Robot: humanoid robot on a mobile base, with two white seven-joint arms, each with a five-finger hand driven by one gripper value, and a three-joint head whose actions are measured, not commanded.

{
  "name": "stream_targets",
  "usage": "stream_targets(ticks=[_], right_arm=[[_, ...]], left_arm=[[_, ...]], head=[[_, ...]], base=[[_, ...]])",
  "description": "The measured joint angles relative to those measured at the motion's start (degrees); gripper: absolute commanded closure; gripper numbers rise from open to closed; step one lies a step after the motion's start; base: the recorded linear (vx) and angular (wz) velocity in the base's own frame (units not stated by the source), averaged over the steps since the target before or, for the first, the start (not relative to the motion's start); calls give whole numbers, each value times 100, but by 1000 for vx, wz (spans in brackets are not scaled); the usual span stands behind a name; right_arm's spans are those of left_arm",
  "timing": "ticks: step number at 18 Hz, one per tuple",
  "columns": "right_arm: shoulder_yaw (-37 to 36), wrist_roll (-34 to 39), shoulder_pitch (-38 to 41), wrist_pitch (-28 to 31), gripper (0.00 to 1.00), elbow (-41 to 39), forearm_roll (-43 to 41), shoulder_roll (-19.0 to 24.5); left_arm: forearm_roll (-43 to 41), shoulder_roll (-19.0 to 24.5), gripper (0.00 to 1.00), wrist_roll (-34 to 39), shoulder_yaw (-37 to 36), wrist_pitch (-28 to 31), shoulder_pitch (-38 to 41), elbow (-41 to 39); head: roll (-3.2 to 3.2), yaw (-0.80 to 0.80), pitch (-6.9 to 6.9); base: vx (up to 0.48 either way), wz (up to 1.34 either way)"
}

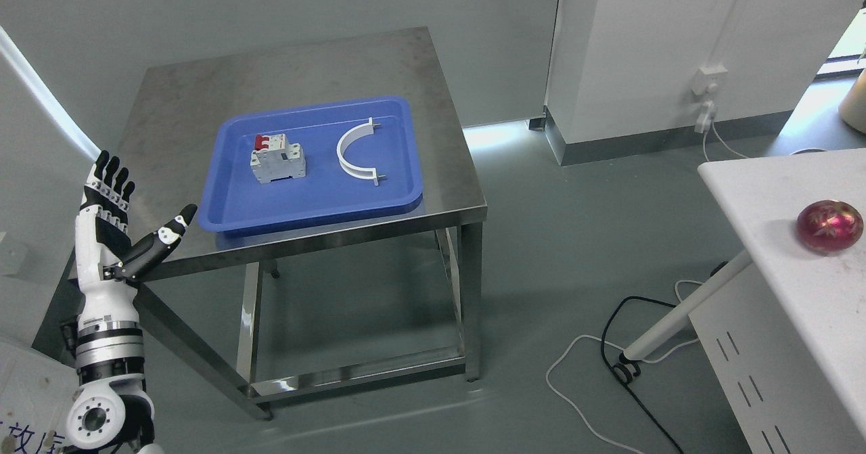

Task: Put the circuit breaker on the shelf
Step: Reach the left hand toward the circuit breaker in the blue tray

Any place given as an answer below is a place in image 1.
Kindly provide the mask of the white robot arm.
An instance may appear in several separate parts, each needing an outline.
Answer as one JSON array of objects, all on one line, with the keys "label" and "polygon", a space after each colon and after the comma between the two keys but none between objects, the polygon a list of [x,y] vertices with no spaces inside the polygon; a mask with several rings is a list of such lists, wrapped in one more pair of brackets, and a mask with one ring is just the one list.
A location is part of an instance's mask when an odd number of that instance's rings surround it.
[{"label": "white robot arm", "polygon": [[154,402],[143,376],[143,332],[136,321],[109,321],[78,328],[61,324],[66,349],[75,360],[78,388],[65,429],[65,453],[163,453],[156,442]]}]

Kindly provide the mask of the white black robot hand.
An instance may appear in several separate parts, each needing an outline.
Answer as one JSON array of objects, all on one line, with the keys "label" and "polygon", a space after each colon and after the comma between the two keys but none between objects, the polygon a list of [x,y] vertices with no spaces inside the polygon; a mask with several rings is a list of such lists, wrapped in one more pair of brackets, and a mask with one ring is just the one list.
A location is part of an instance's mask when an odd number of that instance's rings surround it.
[{"label": "white black robot hand", "polygon": [[139,282],[179,246],[197,213],[197,205],[188,204],[165,225],[132,242],[128,214],[134,189],[120,159],[101,151],[87,174],[74,223],[75,270],[84,296],[81,330],[139,320],[133,305]]}]

